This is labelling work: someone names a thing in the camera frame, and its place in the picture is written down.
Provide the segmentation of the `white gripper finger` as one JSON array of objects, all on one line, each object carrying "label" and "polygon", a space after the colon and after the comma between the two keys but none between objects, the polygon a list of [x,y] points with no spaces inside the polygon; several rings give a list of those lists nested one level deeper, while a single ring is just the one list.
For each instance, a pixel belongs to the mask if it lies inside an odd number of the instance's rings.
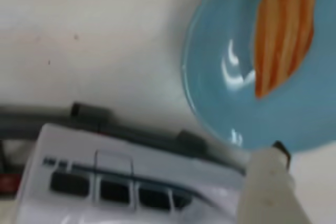
[{"label": "white gripper finger", "polygon": [[237,207],[237,223],[307,223],[289,173],[291,155],[280,142],[252,152]]}]

